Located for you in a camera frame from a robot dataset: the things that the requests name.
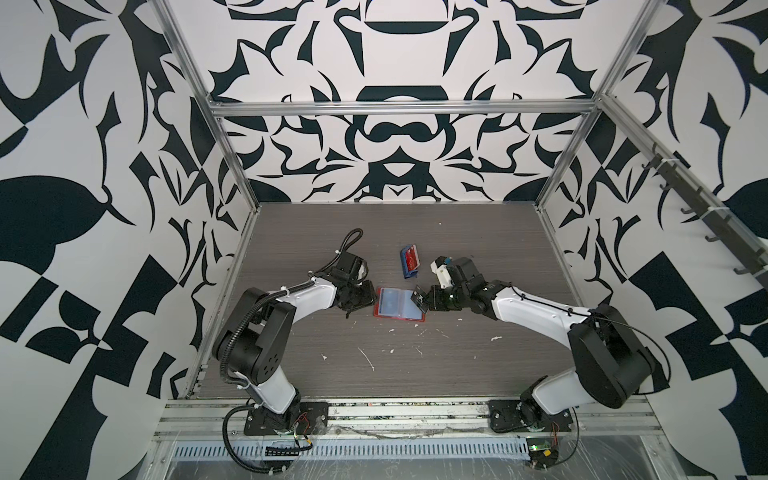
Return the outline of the red card holder wallet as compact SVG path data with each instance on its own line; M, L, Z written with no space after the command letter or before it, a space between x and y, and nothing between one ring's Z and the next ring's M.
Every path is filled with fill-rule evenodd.
M413 301L413 290L379 288L373 315L377 318L424 322L426 313Z

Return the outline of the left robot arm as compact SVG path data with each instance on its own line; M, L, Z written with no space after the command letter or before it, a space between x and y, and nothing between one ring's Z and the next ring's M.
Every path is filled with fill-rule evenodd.
M349 315L373 305L376 291L368 272L363 258L341 252L329 269L303 283L269 292L246 290L212 347L221 381L265 410L286 414L299 401L281 367L293 325L319 311L338 308Z

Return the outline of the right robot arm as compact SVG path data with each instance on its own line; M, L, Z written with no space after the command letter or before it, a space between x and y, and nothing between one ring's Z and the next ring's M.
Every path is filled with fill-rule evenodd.
M559 414L586 404L618 409L640 392L657 360L609 306L584 308L544 299L510 282L488 281L466 257L439 257L430 264L438 283L423 303L430 311L469 309L494 321L515 324L566 347L573 366L533 385L521 399L535 412Z

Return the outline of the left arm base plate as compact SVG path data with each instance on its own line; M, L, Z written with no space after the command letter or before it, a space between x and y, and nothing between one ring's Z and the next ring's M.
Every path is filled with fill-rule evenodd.
M243 433L246 436L267 436L296 432L313 435L326 428L329 417L328 402L300 401L277 414L265 406L251 405L246 416Z

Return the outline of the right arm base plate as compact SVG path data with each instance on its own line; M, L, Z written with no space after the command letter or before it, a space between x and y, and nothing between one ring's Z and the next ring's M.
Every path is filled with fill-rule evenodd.
M548 414L533 400L497 399L487 402L489 428L498 434L571 432L573 417L568 411Z

